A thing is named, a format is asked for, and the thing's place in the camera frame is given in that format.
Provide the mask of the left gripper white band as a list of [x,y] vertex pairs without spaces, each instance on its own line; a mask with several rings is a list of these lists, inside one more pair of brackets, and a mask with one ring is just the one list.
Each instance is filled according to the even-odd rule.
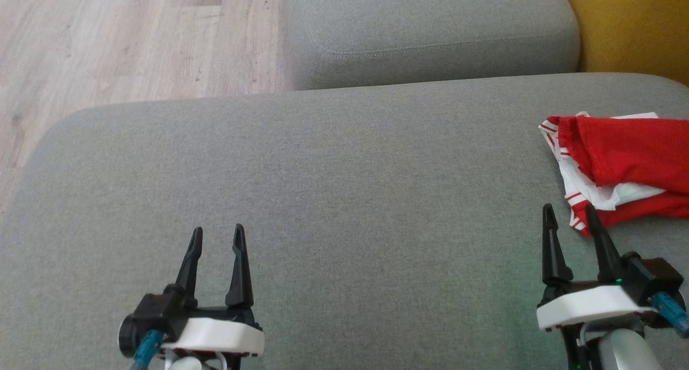
[[[203,248],[203,230],[193,230],[186,253],[175,279],[175,288],[189,301],[196,300],[196,278]],[[186,320],[177,338],[162,344],[163,353],[172,351],[207,354],[219,352],[228,356],[261,356],[265,352],[265,333],[250,309],[254,305],[248,246],[244,227],[235,227],[232,252],[235,261],[227,308],[204,309]]]

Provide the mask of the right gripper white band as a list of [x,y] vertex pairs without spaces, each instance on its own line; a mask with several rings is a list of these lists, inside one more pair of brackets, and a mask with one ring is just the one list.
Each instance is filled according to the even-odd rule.
[[[588,231],[594,242],[600,283],[618,283],[623,269],[620,254],[593,205],[585,207]],[[547,286],[537,306],[537,325],[542,331],[591,323],[601,319],[655,313],[651,306],[633,301],[620,285],[602,285],[562,294],[561,285],[573,280],[558,238],[558,221],[553,206],[542,208],[542,282]]]

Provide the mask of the red jersey with white sleeves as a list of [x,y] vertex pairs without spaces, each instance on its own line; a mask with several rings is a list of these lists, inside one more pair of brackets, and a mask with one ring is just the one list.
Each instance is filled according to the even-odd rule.
[[689,219],[689,120],[549,116],[539,130],[558,162],[569,225],[590,237],[585,207],[605,227],[648,215]]

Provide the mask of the grey sofa seat cushion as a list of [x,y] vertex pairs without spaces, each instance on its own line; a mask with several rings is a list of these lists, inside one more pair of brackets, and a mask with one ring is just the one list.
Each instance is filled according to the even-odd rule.
[[0,370],[128,370],[119,326],[196,227],[197,299],[224,303],[237,223],[266,335],[242,370],[565,370],[537,326],[544,204],[575,278],[598,269],[537,127],[581,111],[689,119],[689,88],[580,73],[73,113],[0,225]]

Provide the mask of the yellow panel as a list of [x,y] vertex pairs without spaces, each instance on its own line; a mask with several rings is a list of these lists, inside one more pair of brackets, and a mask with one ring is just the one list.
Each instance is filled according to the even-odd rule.
[[581,72],[657,75],[689,86],[689,0],[568,0]]

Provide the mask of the grey sofa side cushion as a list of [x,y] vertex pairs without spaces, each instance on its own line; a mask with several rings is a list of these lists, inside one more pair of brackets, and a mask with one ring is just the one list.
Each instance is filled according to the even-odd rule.
[[570,73],[568,0],[286,0],[296,89]]

